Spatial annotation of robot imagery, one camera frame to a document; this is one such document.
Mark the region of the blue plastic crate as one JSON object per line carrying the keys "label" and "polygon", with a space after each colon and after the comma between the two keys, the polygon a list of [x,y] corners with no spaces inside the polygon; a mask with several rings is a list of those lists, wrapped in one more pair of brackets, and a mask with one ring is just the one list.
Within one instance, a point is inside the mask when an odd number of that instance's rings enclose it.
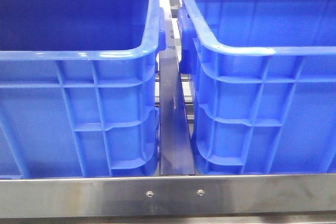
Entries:
{"label": "blue plastic crate", "polygon": [[204,175],[335,172],[335,0],[183,0]]}
{"label": "blue plastic crate", "polygon": [[1,0],[1,179],[150,176],[159,0]]}

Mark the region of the left blue plastic crate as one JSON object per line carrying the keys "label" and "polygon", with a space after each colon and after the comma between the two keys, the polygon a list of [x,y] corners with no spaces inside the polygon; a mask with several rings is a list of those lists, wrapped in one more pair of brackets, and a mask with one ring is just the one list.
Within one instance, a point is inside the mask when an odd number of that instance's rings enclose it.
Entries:
{"label": "left blue plastic crate", "polygon": [[150,176],[159,0],[1,0],[1,179]]}

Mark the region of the steel front rail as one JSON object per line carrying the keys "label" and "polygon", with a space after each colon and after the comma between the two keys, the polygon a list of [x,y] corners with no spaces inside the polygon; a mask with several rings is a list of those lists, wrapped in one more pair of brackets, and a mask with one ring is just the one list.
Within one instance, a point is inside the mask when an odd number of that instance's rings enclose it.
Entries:
{"label": "steel front rail", "polygon": [[2,218],[335,211],[335,174],[1,181]]}

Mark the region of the right blue plastic crate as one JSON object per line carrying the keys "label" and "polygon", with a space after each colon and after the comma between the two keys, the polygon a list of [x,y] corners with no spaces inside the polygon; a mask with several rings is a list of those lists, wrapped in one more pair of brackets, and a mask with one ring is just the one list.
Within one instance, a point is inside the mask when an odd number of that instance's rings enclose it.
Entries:
{"label": "right blue plastic crate", "polygon": [[335,172],[335,0],[183,0],[204,175]]}

